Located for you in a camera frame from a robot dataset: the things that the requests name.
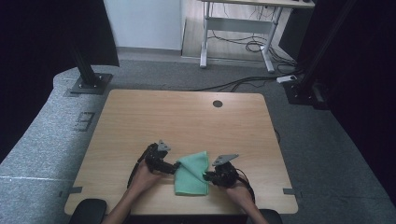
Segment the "green cloth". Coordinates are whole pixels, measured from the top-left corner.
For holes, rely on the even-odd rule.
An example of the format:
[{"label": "green cloth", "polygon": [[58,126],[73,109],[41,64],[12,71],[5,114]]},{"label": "green cloth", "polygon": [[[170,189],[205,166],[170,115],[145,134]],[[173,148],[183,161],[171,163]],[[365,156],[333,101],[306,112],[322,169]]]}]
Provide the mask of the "green cloth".
[{"label": "green cloth", "polygon": [[175,194],[207,195],[208,184],[203,177],[209,166],[206,151],[180,158],[178,161],[180,166],[175,172]]}]

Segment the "human arm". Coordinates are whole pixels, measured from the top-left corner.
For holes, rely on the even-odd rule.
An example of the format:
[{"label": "human arm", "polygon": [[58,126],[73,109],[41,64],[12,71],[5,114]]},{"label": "human arm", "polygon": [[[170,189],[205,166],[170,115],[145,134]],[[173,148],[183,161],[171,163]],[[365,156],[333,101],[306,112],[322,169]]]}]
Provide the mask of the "human arm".
[{"label": "human arm", "polygon": [[139,195],[151,188],[162,177],[162,175],[155,175],[150,172],[146,161],[142,160],[134,175],[131,186],[125,191],[119,203],[117,203],[102,223],[122,223],[122,221],[129,216],[131,207]]},{"label": "human arm", "polygon": [[262,216],[259,208],[251,199],[248,189],[242,182],[237,180],[232,187],[223,189],[228,197],[245,211],[254,224],[268,224],[268,221]]}]

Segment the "table leg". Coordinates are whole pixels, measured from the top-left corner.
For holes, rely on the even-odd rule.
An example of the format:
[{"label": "table leg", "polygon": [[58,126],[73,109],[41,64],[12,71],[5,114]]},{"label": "table leg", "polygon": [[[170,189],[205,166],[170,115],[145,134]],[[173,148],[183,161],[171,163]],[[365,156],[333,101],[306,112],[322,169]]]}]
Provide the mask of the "table leg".
[{"label": "table leg", "polygon": [[275,69],[274,69],[274,67],[272,65],[271,58],[268,55],[268,49],[270,48],[271,42],[272,42],[272,40],[274,38],[275,30],[276,30],[277,24],[279,22],[280,14],[282,13],[282,9],[283,9],[283,7],[277,7],[276,8],[275,16],[274,16],[274,19],[273,19],[273,24],[271,26],[270,33],[268,34],[267,43],[265,44],[265,46],[261,47],[261,49],[262,49],[262,57],[264,58],[265,65],[267,66],[267,70],[268,70],[269,73],[274,73]]},{"label": "table leg", "polygon": [[206,58],[207,58],[207,23],[209,21],[209,9],[210,9],[210,2],[206,3],[206,10],[204,15],[204,41],[202,42],[201,46],[201,62],[200,67],[206,68]]}]

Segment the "white desk frame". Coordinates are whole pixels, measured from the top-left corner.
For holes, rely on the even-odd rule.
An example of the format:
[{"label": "white desk frame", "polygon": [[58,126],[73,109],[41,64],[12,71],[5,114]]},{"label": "white desk frame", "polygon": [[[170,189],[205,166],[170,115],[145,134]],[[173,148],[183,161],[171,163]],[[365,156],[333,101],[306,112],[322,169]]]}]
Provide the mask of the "white desk frame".
[{"label": "white desk frame", "polygon": [[[287,4],[282,6],[280,4],[274,5],[272,1],[206,1],[202,0],[205,4],[205,15],[204,15],[204,41],[201,46],[201,61],[200,67],[206,68],[207,59],[207,31],[217,30],[217,31],[231,31],[240,33],[254,33],[254,34],[265,34],[268,35],[266,44],[261,47],[262,57],[264,58],[265,65],[269,73],[274,73],[275,69],[271,62],[271,58],[268,55],[268,50],[271,46],[271,42],[274,38],[277,24],[279,22],[280,14],[282,13],[283,7],[313,7],[313,3],[299,3],[298,5]],[[233,3],[242,5],[257,5],[257,6],[274,6],[276,7],[275,15],[272,21],[251,21],[251,20],[237,20],[228,18],[216,18],[210,16],[210,4],[214,3]]]}]

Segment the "wooden table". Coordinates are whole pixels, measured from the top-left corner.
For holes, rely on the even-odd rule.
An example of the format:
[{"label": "wooden table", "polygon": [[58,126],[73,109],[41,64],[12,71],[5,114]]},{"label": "wooden table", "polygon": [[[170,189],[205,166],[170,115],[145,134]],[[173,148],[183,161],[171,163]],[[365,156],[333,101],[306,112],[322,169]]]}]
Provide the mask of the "wooden table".
[{"label": "wooden table", "polygon": [[[221,101],[222,107],[214,107]],[[281,214],[298,210],[264,98],[256,93],[114,90],[107,98],[64,211],[73,214],[86,198],[104,199],[107,213],[122,194],[146,147],[162,139],[165,161],[206,150],[210,164],[220,154],[239,154],[232,164],[245,172],[259,208]],[[223,191],[210,185],[200,197],[176,196],[169,175],[142,195],[131,214],[240,214]]]},{"label": "wooden table", "polygon": [[[264,58],[265,66],[269,73],[274,73],[275,69],[272,65],[271,58],[268,55],[268,50],[274,38],[275,30],[279,22],[280,14],[283,7],[297,7],[297,8],[313,8],[315,4],[310,0],[306,3],[303,0],[201,0],[205,3],[204,14],[204,40],[201,46],[201,61],[200,67],[206,68],[207,58],[207,31],[231,31],[240,33],[254,33],[268,35],[265,46],[262,46],[262,57]],[[226,3],[239,5],[254,5],[254,6],[268,6],[275,7],[275,15],[272,21],[253,21],[253,20],[236,20],[229,18],[216,18],[210,16],[210,4]]]}]

